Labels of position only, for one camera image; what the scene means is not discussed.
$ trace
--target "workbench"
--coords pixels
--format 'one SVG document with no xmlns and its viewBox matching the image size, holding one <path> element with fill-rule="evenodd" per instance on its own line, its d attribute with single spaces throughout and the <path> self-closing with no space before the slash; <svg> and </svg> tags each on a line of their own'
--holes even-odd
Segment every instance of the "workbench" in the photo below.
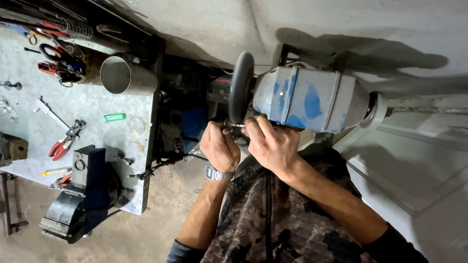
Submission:
<svg viewBox="0 0 468 263">
<path fill-rule="evenodd" d="M 54 76 L 37 69 L 37 62 L 44 61 L 41 54 L 25 52 L 23 47 L 34 49 L 26 38 L 12 30 L 0 28 L 0 81 L 20 82 L 22 90 L 10 91 L 0 87 L 0 95 L 18 113 L 17 120 L 10 119 L 0 111 L 0 131 L 28 141 L 28 158 L 14 161 L 1 170 L 14 175 L 49 185 L 66 174 L 42 176 L 41 173 L 55 168 L 71 167 L 73 151 L 88 145 L 105 147 L 106 161 L 111 161 L 122 185 L 122 198 L 116 207 L 140 215 L 148 199 L 149 178 L 140 181 L 129 178 L 130 174 L 145 171 L 152 161 L 152 117 L 155 119 L 159 93 L 151 96 L 114 95 L 102 86 L 74 85 L 66 88 Z M 51 110 L 68 126 L 75 119 L 87 124 L 80 132 L 80 139 L 73 142 L 68 153 L 58 161 L 52 161 L 48 153 L 66 130 L 42 110 L 36 100 L 43 96 Z M 106 122 L 104 115 L 125 113 L 122 121 Z M 117 152 L 135 159 L 129 166 L 117 157 Z"/>
</svg>

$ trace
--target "sleeve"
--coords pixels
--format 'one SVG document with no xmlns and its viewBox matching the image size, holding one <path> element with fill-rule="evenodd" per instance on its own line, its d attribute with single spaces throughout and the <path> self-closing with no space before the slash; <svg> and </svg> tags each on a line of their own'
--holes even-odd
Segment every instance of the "sleeve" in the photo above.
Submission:
<svg viewBox="0 0 468 263">
<path fill-rule="evenodd" d="M 166 263 L 199 263 L 205 252 L 205 250 L 188 248 L 174 240 Z"/>
<path fill-rule="evenodd" d="M 417 251 L 391 224 L 377 240 L 362 246 L 378 263 L 412 262 L 429 263 L 423 254 Z"/>
</svg>

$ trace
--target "wristwatch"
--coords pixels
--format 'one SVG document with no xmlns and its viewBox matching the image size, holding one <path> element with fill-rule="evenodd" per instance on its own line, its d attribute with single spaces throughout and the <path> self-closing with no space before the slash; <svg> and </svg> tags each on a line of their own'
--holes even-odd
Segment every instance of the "wristwatch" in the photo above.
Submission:
<svg viewBox="0 0 468 263">
<path fill-rule="evenodd" d="M 234 178 L 234 173 L 221 173 L 211 166 L 211 164 L 207 164 L 205 176 L 210 180 L 231 180 Z"/>
</svg>

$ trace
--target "bench grinder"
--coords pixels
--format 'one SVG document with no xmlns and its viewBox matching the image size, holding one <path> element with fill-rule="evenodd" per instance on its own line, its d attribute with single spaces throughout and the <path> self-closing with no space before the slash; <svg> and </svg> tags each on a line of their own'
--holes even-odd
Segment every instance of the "bench grinder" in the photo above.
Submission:
<svg viewBox="0 0 468 263">
<path fill-rule="evenodd" d="M 388 99 L 381 92 L 370 94 L 352 76 L 340 72 L 278 66 L 258 76 L 251 89 L 254 58 L 243 52 L 235 65 L 229 97 L 229 118 L 242 124 L 251 91 L 252 107 L 281 125 L 339 133 L 360 125 L 375 129 L 387 112 Z"/>
</svg>

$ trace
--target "watch face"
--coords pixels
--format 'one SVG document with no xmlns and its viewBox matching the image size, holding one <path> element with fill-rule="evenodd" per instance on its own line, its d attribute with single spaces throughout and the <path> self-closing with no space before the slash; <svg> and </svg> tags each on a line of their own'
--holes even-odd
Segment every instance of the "watch face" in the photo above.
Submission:
<svg viewBox="0 0 468 263">
<path fill-rule="evenodd" d="M 213 180 L 213 175 L 214 175 L 214 169 L 211 165 L 207 164 L 206 165 L 206 170 L 205 170 L 205 176 L 206 178 Z"/>
</svg>

